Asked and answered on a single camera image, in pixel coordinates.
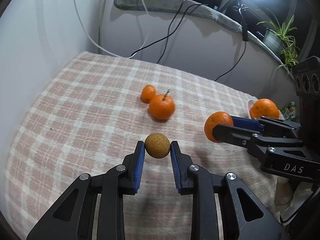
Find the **potted plant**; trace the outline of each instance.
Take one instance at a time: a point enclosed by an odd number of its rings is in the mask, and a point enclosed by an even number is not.
[[[263,38],[263,43],[276,55],[283,55],[284,64],[279,65],[278,68],[287,66],[288,70],[290,70],[292,66],[298,63],[298,61],[296,60],[298,56],[296,52],[296,49],[298,49],[296,47],[296,40],[294,36],[288,35],[288,32],[297,30],[296,27],[291,27],[294,21],[294,15],[292,15],[287,24],[283,22],[282,25],[280,25],[274,13],[272,11],[270,12],[276,19],[276,24],[272,20],[257,23],[257,25],[267,23],[271,27],[271,29],[267,29],[266,31],[266,35]]]
[[[299,63],[296,60],[296,58],[298,56],[296,53],[296,47],[293,44],[291,46],[287,46],[281,51],[281,54],[284,55],[284,64],[279,65],[277,67],[277,69],[280,67],[287,66],[287,68],[288,68],[287,71],[289,73],[289,71],[292,69],[292,67]]]

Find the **plant pot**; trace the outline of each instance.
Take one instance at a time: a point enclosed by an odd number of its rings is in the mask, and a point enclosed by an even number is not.
[[[278,36],[274,36],[275,32],[273,30],[267,29],[266,35],[264,35],[263,43],[272,50],[274,54],[278,57],[281,56],[281,51],[285,47],[285,42],[281,40]]]

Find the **blue gripper pad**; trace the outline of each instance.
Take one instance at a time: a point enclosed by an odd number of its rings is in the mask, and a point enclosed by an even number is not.
[[[233,126],[244,128],[247,130],[253,130],[257,132],[263,132],[263,125],[258,120],[252,120],[242,117],[232,116]]]
[[[133,189],[134,189],[135,193],[138,193],[138,189],[140,188],[144,155],[145,155],[145,147],[144,147],[144,142],[142,142],[140,152],[139,152],[139,158],[138,158],[137,165],[136,165],[136,169],[134,171]]]
[[[177,160],[177,155],[175,153],[172,143],[170,145],[170,157],[171,157],[171,163],[172,163],[172,169],[173,169],[174,182],[176,184],[178,193],[180,194],[182,189],[181,173],[180,173],[180,168]]]

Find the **black cable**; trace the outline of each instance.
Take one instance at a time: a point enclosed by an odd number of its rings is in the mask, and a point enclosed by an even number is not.
[[[172,33],[170,33],[169,35],[165,36],[164,38],[159,39],[159,40],[157,40],[157,41],[155,41],[155,42],[153,42],[153,43],[151,43],[151,44],[149,44],[149,45],[147,45],[147,46],[144,46],[144,47],[141,48],[141,49],[136,50],[135,52],[133,52],[133,53],[131,54],[131,56],[132,56],[133,54],[135,54],[136,52],[139,52],[140,50],[146,49],[146,48],[148,48],[148,47],[150,47],[150,46],[152,46],[152,45],[154,45],[154,44],[156,44],[156,43],[158,43],[158,42],[160,42],[160,41],[165,40],[167,37],[170,37],[170,36],[171,36],[172,34],[174,34],[174,33],[177,31],[177,29],[179,28],[179,26],[180,26],[180,24],[181,24],[184,16],[186,15],[187,11],[189,10],[189,8],[191,8],[191,7],[193,7],[193,6],[201,6],[201,5],[206,5],[206,6],[207,6],[207,4],[199,3],[199,4],[193,4],[193,5],[190,5],[189,7],[187,7],[187,9],[184,11],[184,13],[183,13],[183,15],[182,15],[182,17],[181,17],[180,22],[178,23],[177,27],[174,29],[174,31],[173,31]]]
[[[218,80],[219,78],[221,78],[222,76],[228,74],[231,70],[233,70],[233,69],[236,67],[236,65],[237,65],[237,64],[239,63],[239,61],[242,59],[242,57],[243,57],[246,49],[247,49],[247,42],[245,41],[245,42],[244,42],[244,51],[243,51],[241,57],[238,59],[237,63],[236,63],[229,71],[225,72],[225,73],[222,74],[221,76],[218,76],[215,81],[217,81],[217,80]]]
[[[162,52],[161,57],[158,59],[157,64],[158,64],[158,63],[159,63],[159,61],[162,59],[162,57],[163,57],[163,55],[164,55],[164,53],[165,53],[165,50],[166,50],[166,48],[167,48],[168,41],[169,41],[169,32],[170,32],[170,27],[171,27],[171,25],[172,25],[172,23],[173,23],[174,19],[175,19],[175,18],[176,18],[176,16],[178,15],[178,13],[180,12],[180,10],[181,10],[181,8],[182,8],[182,5],[183,5],[184,1],[185,1],[185,0],[183,0],[183,1],[182,1],[181,5],[180,5],[180,7],[179,7],[179,9],[178,9],[178,11],[176,12],[176,15],[174,16],[174,18],[173,18],[173,19],[172,19],[172,21],[170,22],[170,25],[169,25],[169,27],[168,27],[167,40],[166,40],[166,42],[165,42],[164,50],[163,50],[163,52]]]

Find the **white cable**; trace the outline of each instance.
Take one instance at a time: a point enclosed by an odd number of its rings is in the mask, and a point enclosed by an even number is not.
[[[147,7],[146,7],[146,5],[145,5],[145,3],[144,3],[144,0],[141,0],[141,1],[142,1],[142,4],[143,4],[144,9],[145,9],[145,11],[146,11],[146,14],[147,14],[148,16],[150,16],[150,15],[149,15],[149,12],[148,12],[148,9],[147,9]],[[80,25],[81,25],[82,29],[84,30],[84,33],[87,35],[88,39],[92,42],[92,44],[94,44],[97,48],[103,50],[104,52],[106,52],[106,53],[108,53],[108,54],[110,54],[110,55],[112,55],[112,56],[120,57],[120,58],[132,58],[134,55],[137,54],[137,53],[135,53],[135,54],[133,54],[133,55],[130,56],[130,57],[122,57],[122,56],[120,56],[120,55],[117,55],[117,54],[114,54],[114,53],[112,53],[112,52],[110,52],[110,51],[107,51],[106,49],[104,49],[103,47],[101,47],[101,46],[99,46],[97,43],[95,43],[95,41],[90,37],[90,35],[89,35],[89,33],[87,32],[87,30],[84,28],[84,25],[83,25],[83,23],[82,23],[81,17],[80,17],[79,12],[78,12],[78,8],[77,8],[77,5],[76,5],[76,0],[73,0],[73,3],[74,3],[74,5],[75,5],[76,13],[77,13],[77,16],[78,16]],[[147,41],[147,39],[148,39],[149,31],[150,31],[150,25],[149,25],[149,28],[148,28],[148,34],[147,34],[147,36],[146,36],[146,39],[145,39],[144,43],[142,44],[142,46],[140,47],[141,49],[143,48],[143,46],[145,45],[145,43],[146,43],[146,41]]]
[[[100,0],[100,7],[99,7],[100,18],[99,18],[99,28],[98,28],[98,45],[99,46],[102,45],[101,29],[102,29],[104,11],[105,11],[105,7],[106,7],[106,1],[107,0]]]

